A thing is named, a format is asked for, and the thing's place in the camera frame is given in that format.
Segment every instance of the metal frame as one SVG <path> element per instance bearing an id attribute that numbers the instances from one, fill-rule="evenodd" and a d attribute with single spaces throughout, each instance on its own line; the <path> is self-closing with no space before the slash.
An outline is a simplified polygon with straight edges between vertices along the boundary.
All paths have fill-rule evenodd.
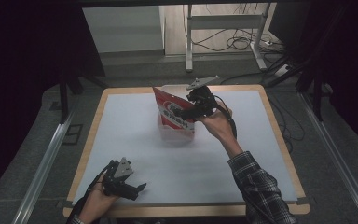
<path id="1" fill-rule="evenodd" d="M 258 45 L 269 15 L 269 7 L 261 15 L 218 15 L 218 16 L 192 16 L 192 5 L 187 9 L 187 43 L 186 43 L 186 71 L 193 71 L 193 42 L 191 39 L 192 30 L 213 30 L 213 29 L 257 29 L 255 41 L 250 43 L 252 52 L 260 70 L 267 70 L 263 57 L 260 54 Z"/>
<path id="2" fill-rule="evenodd" d="M 39 167 L 36 170 L 34 179 L 32 180 L 30 187 L 28 188 L 25 196 L 21 202 L 19 210 L 13 219 L 12 224 L 27 223 L 32 212 L 34 211 L 34 205 L 36 204 L 37 198 L 45 185 L 48 173 L 50 172 L 51 166 L 57 156 L 60 149 L 63 138 L 65 137 L 66 131 L 68 130 L 69 124 L 71 123 L 72 117 L 76 111 L 78 97 L 75 98 L 74 104 L 67 116 L 64 123 L 58 125 L 55 134 L 53 135 L 48 149 L 40 162 Z"/>
<path id="3" fill-rule="evenodd" d="M 335 144 L 333 138 L 330 136 L 329 132 L 324 126 L 324 123 L 321 122 L 318 117 L 313 113 L 312 102 L 308 98 L 306 93 L 299 93 L 299 98 L 306 107 L 310 120 L 312 121 L 316 132 L 321 136 L 322 141 L 327 149 L 327 152 L 330 156 L 330 159 L 336 166 L 336 169 L 341 176 L 342 181 L 348 189 L 348 192 L 353 198 L 357 208 L 358 208 L 358 182 L 354 175 L 351 172 L 351 169 L 348 167 L 348 164 L 342 158 L 341 153 L 337 145 Z"/>

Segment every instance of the human hand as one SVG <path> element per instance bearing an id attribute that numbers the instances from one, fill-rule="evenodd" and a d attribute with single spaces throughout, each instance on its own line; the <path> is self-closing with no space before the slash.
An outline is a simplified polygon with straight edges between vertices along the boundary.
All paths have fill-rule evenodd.
<path id="1" fill-rule="evenodd" d="M 217 103 L 226 109 L 226 106 L 222 102 L 218 101 Z M 232 110 L 229 108 L 228 113 L 232 115 Z M 235 138 L 226 116 L 218 109 L 216 109 L 211 116 L 201 116 L 196 118 L 196 120 L 201 121 L 209 133 L 219 141 Z"/>
<path id="2" fill-rule="evenodd" d="M 106 196 L 103 193 L 103 176 L 101 175 L 98 182 L 92 187 L 89 197 L 79 214 L 78 218 L 85 224 L 91 223 L 103 216 L 112 204 L 120 198 L 116 195 Z"/>
<path id="3" fill-rule="evenodd" d="M 217 103 L 226 109 L 226 106 L 222 102 L 218 101 Z M 232 111 L 229 108 L 228 113 L 232 115 Z M 196 118 L 196 120 L 202 122 L 208 132 L 222 143 L 230 158 L 243 152 L 232 132 L 230 123 L 220 110 L 216 109 L 211 116 L 201 116 Z"/>

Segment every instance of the metal bar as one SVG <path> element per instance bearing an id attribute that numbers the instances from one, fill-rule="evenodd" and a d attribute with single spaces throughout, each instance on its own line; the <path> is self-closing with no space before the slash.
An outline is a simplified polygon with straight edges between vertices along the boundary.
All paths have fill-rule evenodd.
<path id="1" fill-rule="evenodd" d="M 64 124 L 68 118 L 68 95 L 66 90 L 66 80 L 60 80 L 60 99 L 61 99 L 61 121 L 60 124 Z"/>
<path id="2" fill-rule="evenodd" d="M 321 114 L 322 101 L 322 69 L 316 68 L 315 78 L 313 79 L 313 114 L 319 121 L 324 121 Z"/>
<path id="3" fill-rule="evenodd" d="M 257 36 L 255 37 L 255 46 L 260 44 L 261 35 L 264 32 L 264 26 L 266 25 L 267 17 L 269 16 L 269 7 L 271 6 L 271 3 L 268 3 L 266 6 L 266 9 L 264 10 L 263 14 L 261 15 L 261 21 L 258 23 L 257 29 Z"/>
<path id="4" fill-rule="evenodd" d="M 192 5 L 187 6 L 187 45 L 186 45 L 186 71 L 193 71 L 193 42 L 191 40 L 191 26 L 192 26 L 192 17 L 191 17 Z"/>
<path id="5" fill-rule="evenodd" d="M 12 224 L 25 224 L 28 222 L 29 217 L 31 216 L 34 205 L 36 204 L 37 198 L 39 197 L 40 191 L 42 190 L 48 173 L 51 169 L 57 152 L 60 148 L 63 138 L 65 137 L 66 131 L 68 130 L 69 124 L 71 123 L 74 111 L 76 109 L 78 102 L 78 97 L 75 98 L 74 104 L 71 108 L 71 111 L 68 115 L 68 118 L 64 124 L 59 124 L 55 134 L 53 135 L 48 149 L 46 150 L 45 155 L 43 156 L 42 161 L 40 162 L 39 167 L 36 170 L 34 179 L 32 180 L 25 196 L 21 202 L 19 210 L 17 211 L 16 216 L 13 219 Z"/>
<path id="6" fill-rule="evenodd" d="M 261 35 L 264 31 L 264 26 L 266 25 L 267 17 L 269 16 L 269 6 L 271 3 L 268 3 L 266 9 L 264 10 L 263 14 L 261 15 L 261 20 L 257 29 L 257 36 L 255 37 L 255 41 L 251 41 L 250 46 L 252 49 L 252 53 L 255 56 L 255 61 L 257 62 L 258 68 L 260 70 L 265 71 L 267 70 L 266 63 L 264 63 L 263 56 L 260 54 L 260 50 L 258 49 L 258 45 L 260 44 Z"/>
<path id="7" fill-rule="evenodd" d="M 193 16 L 191 29 L 257 29 L 260 27 L 260 21 L 262 21 L 262 15 Z"/>
<path id="8" fill-rule="evenodd" d="M 312 102 L 310 101 L 310 99 L 307 96 L 305 96 L 305 93 L 299 93 L 299 97 L 304 103 L 308 115 L 310 116 L 310 119 L 316 128 L 316 131 L 321 136 L 331 160 L 336 166 L 338 173 L 340 174 L 343 182 L 345 183 L 348 189 L 348 192 L 352 196 L 358 208 L 358 182 L 356 178 L 353 176 L 347 163 L 342 158 L 341 153 L 339 152 L 334 140 L 330 136 L 327 129 L 324 127 L 324 123 L 319 121 L 318 118 L 313 113 L 311 108 Z"/>

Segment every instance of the dark curtain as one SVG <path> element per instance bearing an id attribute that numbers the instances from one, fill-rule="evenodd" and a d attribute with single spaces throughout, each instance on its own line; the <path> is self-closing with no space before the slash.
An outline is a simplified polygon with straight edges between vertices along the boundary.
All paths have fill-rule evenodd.
<path id="1" fill-rule="evenodd" d="M 0 1 L 0 177 L 59 77 L 104 76 L 81 7 Z"/>
<path id="2" fill-rule="evenodd" d="M 334 91 L 330 102 L 358 134 L 358 1 L 351 1 L 322 61 L 324 81 Z"/>

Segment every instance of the wrist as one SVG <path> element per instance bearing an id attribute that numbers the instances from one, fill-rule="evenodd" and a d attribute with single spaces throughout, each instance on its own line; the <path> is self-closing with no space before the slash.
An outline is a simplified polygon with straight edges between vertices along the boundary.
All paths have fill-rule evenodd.
<path id="1" fill-rule="evenodd" d="M 232 136 L 230 138 L 222 139 L 222 140 L 220 140 L 220 142 L 222 143 L 228 156 L 231 159 L 243 152 L 240 144 L 238 143 L 237 139 L 234 136 Z"/>
<path id="2" fill-rule="evenodd" d="M 75 215 L 72 224 L 87 224 L 87 223 L 83 222 L 77 215 Z"/>

